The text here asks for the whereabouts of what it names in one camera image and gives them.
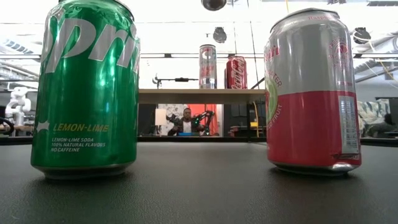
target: silver can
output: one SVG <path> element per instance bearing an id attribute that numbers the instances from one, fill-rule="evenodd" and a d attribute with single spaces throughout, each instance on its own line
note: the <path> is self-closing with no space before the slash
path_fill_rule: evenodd
<path id="1" fill-rule="evenodd" d="M 199 88 L 217 89 L 217 53 L 211 44 L 199 48 Z"/>
<path id="2" fill-rule="evenodd" d="M 351 41 L 339 15 L 311 8 L 283 18 L 264 61 L 268 159 L 317 174 L 360 166 Z"/>

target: soda can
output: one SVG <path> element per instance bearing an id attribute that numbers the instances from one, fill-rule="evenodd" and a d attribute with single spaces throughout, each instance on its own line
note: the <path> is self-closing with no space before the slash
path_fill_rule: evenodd
<path id="1" fill-rule="evenodd" d="M 232 56 L 226 63 L 226 88 L 247 90 L 248 72 L 242 56 Z"/>
<path id="2" fill-rule="evenodd" d="M 199 88 L 217 89 L 216 46 L 211 44 L 199 48 Z"/>
<path id="3" fill-rule="evenodd" d="M 280 20 L 264 48 L 268 159 L 281 169 L 340 175 L 361 165 L 351 42 L 333 11 Z"/>
<path id="4" fill-rule="evenodd" d="M 226 68 L 224 68 L 224 88 L 227 88 L 228 83 L 227 83 L 227 74 L 226 74 Z"/>
<path id="5" fill-rule="evenodd" d="M 117 1 L 60 2 L 45 23 L 31 164 L 50 179 L 136 160 L 140 43 Z"/>

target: table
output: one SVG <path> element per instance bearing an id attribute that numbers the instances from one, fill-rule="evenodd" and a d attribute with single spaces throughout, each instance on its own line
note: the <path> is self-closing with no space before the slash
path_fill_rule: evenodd
<path id="1" fill-rule="evenodd" d="M 264 99 L 265 90 L 140 89 L 139 103 L 239 104 Z"/>
<path id="2" fill-rule="evenodd" d="M 125 175 L 49 182 L 0 147 L 1 223 L 398 223 L 398 148 L 363 146 L 348 177 L 288 174 L 249 143 L 139 143 Z"/>

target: wooden shelf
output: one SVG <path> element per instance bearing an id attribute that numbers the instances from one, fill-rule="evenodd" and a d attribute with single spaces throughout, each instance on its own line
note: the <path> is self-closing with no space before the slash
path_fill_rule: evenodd
<path id="1" fill-rule="evenodd" d="M 140 89 L 139 103 L 240 104 L 264 99 L 265 90 Z"/>

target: sprite can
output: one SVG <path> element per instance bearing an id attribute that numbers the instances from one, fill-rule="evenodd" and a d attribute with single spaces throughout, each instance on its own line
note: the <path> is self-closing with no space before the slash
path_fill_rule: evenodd
<path id="1" fill-rule="evenodd" d="M 135 161 L 140 41 L 115 0 L 66 0 L 45 23 L 31 164 L 50 179 Z"/>

